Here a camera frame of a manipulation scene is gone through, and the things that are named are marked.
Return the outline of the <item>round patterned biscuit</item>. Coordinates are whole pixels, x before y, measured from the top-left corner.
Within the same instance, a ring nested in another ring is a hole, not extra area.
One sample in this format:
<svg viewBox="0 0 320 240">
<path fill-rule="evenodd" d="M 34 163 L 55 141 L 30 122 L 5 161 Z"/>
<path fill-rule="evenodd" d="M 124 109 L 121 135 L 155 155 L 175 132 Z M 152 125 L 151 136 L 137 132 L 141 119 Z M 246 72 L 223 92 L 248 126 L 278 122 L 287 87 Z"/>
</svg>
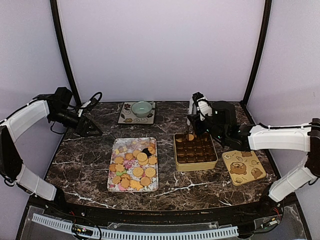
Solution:
<svg viewBox="0 0 320 240">
<path fill-rule="evenodd" d="M 187 140 L 187 141 L 193 141 L 194 138 L 195 138 L 195 136 L 194 136 L 193 134 L 190 134 L 190 133 L 189 133 L 189 134 L 187 135 L 187 137 L 186 137 L 186 140 Z"/>
</svg>

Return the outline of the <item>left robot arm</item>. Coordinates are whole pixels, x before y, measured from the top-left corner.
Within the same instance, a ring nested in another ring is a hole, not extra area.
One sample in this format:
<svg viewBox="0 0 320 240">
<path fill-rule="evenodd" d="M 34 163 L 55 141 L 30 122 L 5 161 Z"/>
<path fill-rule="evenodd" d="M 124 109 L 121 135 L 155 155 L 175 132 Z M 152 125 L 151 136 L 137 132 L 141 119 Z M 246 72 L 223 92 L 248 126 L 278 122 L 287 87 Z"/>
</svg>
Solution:
<svg viewBox="0 0 320 240">
<path fill-rule="evenodd" d="M 39 94 L 29 103 L 16 110 L 0 122 L 0 174 L 5 184 L 18 186 L 28 194 L 51 203 L 51 210 L 60 218 L 67 218 L 70 206 L 64 202 L 62 189 L 45 181 L 30 170 L 18 150 L 17 141 L 31 127 L 43 119 L 73 129 L 80 137 L 99 137 L 100 128 L 85 114 L 100 102 L 103 94 L 95 93 L 80 106 L 71 105 L 72 92 L 58 87 L 55 93 Z"/>
</svg>

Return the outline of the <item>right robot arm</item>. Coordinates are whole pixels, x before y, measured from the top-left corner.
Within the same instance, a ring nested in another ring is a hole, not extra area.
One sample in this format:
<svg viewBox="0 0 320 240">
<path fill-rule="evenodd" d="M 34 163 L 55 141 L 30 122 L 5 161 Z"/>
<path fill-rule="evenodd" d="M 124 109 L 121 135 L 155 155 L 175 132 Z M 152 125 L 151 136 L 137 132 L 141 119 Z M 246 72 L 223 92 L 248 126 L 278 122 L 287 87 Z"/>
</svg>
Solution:
<svg viewBox="0 0 320 240">
<path fill-rule="evenodd" d="M 238 125 L 235 106 L 226 101 L 210 103 L 204 96 L 189 101 L 187 124 L 196 136 L 210 134 L 222 147 L 250 152 L 265 149 L 297 150 L 303 160 L 266 189 L 266 198 L 255 205 L 255 213 L 266 217 L 275 203 L 320 177 L 320 120 L 289 126 L 262 123 Z"/>
</svg>

